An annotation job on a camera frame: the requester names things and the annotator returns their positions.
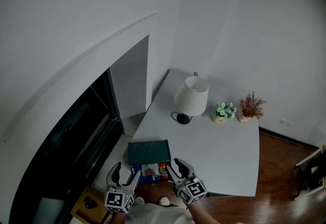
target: black lamp base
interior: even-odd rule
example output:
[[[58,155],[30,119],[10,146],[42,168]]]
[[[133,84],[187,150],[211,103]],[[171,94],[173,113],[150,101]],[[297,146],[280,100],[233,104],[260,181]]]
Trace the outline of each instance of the black lamp base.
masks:
[[[177,121],[180,124],[188,124],[190,122],[190,117],[185,114],[178,114],[177,115]]]

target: dried red plant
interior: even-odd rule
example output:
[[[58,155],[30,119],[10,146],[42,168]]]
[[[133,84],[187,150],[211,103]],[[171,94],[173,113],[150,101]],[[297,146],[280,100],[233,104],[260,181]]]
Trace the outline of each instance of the dried red plant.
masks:
[[[245,100],[240,99],[240,107],[245,117],[257,117],[261,119],[264,115],[262,104],[267,103],[264,99],[255,96],[255,91],[248,93]]]

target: white table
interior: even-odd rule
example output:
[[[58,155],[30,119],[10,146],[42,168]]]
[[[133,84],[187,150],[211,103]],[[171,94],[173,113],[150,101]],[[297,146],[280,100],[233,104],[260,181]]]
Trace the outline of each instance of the white table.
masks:
[[[238,107],[237,100],[243,93],[209,81],[206,111],[181,125],[171,118],[171,112],[177,111],[173,98],[188,76],[174,69],[169,72],[132,142],[167,139],[172,159],[190,163],[208,192],[255,196],[259,167],[257,120],[240,123],[234,118],[220,124],[210,118],[215,103],[233,102]],[[173,160],[172,167],[178,173]]]

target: white lampshade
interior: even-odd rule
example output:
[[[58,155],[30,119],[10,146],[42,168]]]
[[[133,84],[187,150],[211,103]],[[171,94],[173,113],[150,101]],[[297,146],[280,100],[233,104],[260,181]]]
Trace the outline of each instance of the white lampshade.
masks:
[[[198,76],[188,77],[174,97],[179,111],[188,116],[201,115],[207,104],[208,83]]]

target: black and white marker cube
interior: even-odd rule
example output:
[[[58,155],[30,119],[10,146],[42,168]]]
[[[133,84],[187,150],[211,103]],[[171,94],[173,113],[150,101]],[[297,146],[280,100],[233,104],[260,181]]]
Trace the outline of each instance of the black and white marker cube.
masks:
[[[180,187],[177,193],[186,203],[191,204],[205,197],[207,190],[202,181]]]
[[[105,206],[109,211],[128,213],[134,203],[132,195],[123,192],[108,191],[105,198]]]

